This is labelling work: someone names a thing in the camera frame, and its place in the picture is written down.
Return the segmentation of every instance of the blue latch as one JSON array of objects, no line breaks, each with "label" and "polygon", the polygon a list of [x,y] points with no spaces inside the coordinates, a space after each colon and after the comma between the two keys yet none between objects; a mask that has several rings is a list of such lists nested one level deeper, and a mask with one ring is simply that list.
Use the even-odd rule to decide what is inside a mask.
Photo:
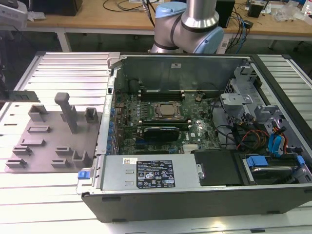
[{"label": "blue latch", "polygon": [[90,172],[89,171],[78,172],[78,179],[90,179]]},{"label": "blue latch", "polygon": [[259,166],[267,166],[268,162],[264,156],[250,156],[246,159],[249,167],[259,167]]},{"label": "blue latch", "polygon": [[278,153],[281,142],[281,136],[276,136],[274,133],[270,135],[268,148],[269,151],[275,155],[275,157],[281,157],[281,155]]},{"label": "blue latch", "polygon": [[297,156],[297,160],[298,160],[300,166],[302,166],[306,163],[301,155]]}]

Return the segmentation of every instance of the laboratory floor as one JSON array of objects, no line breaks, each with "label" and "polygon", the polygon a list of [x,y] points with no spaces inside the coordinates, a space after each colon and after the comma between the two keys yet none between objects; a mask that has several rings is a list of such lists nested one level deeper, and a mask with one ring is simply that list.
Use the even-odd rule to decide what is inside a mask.
[{"label": "laboratory floor", "polygon": [[[61,51],[54,33],[23,32],[23,36],[13,33],[14,39],[7,37],[5,49],[7,57],[6,84],[14,88],[23,75],[36,51]],[[153,36],[101,35],[99,43],[96,34],[69,34],[73,51],[79,52],[146,52],[154,43]],[[278,41],[273,50],[268,48],[269,40],[247,39],[239,54],[287,54],[312,78],[312,43],[305,42],[293,51],[297,41]],[[235,53],[236,48],[228,53]]]}]

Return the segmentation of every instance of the wooden desk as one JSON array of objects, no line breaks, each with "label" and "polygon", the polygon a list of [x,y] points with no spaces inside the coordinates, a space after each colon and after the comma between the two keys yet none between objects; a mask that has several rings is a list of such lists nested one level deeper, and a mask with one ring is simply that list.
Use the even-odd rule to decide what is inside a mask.
[{"label": "wooden desk", "polygon": [[[56,32],[63,51],[71,50],[66,33],[154,34],[154,28],[145,13],[108,11],[102,7],[103,2],[104,0],[84,0],[80,12],[75,17],[47,15],[47,20],[29,22],[26,30]],[[118,10],[114,2],[114,0],[110,0],[106,6]],[[239,4],[244,2],[245,0],[236,0],[235,6],[245,20],[253,22],[249,38],[312,40],[312,26],[304,21],[276,22],[272,15],[267,14],[265,16],[260,14],[259,18],[247,17],[247,11],[239,8]],[[125,2],[123,6],[130,8],[138,6],[138,4]],[[232,38],[237,30],[236,21],[231,19],[228,28],[224,29],[225,41]]]}]

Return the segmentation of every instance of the desk leg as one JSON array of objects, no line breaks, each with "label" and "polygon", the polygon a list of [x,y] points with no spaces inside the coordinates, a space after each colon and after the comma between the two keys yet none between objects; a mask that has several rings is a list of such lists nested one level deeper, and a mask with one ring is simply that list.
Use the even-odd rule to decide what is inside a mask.
[{"label": "desk leg", "polygon": [[228,44],[230,40],[232,39],[233,35],[232,34],[224,34],[223,40],[220,43],[216,53],[217,54],[225,54],[226,48],[228,47]]},{"label": "desk leg", "polygon": [[271,41],[271,43],[270,43],[270,45],[269,45],[269,49],[270,49],[270,50],[273,49],[273,47],[275,46],[276,42],[277,42],[277,40],[272,40],[272,41]]},{"label": "desk leg", "polygon": [[57,32],[58,40],[60,43],[60,46],[62,47],[63,52],[71,52],[72,48],[70,47],[69,39],[67,37],[67,34],[65,32]]},{"label": "desk leg", "polygon": [[99,44],[102,44],[102,43],[103,43],[103,39],[102,39],[102,34],[101,34],[101,33],[98,33],[98,34],[97,34],[97,42],[98,42]]}]

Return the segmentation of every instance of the electronic device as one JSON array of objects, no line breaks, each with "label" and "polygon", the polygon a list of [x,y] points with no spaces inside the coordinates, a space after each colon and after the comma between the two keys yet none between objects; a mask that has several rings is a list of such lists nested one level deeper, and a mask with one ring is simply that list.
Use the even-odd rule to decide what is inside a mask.
[{"label": "electronic device", "polygon": [[262,9],[264,8],[264,4],[262,2],[251,2],[247,15],[249,17],[254,17],[254,18],[258,18]]},{"label": "electronic device", "polygon": [[[180,1],[185,2],[186,0],[171,0],[171,1]],[[235,5],[235,0],[217,0],[215,5],[215,10],[219,14],[219,26],[222,28],[227,28],[230,17]]]},{"label": "electronic device", "polygon": [[27,5],[29,11],[61,16],[75,16],[82,5],[82,0],[22,0],[22,2]]},{"label": "electronic device", "polygon": [[25,28],[27,25],[27,7],[17,0],[0,1],[0,23],[16,28]]},{"label": "electronic device", "polygon": [[97,150],[77,186],[101,222],[280,214],[312,200],[309,104],[297,109],[282,87],[303,87],[280,79],[311,81],[288,57],[110,53],[107,64]]}]

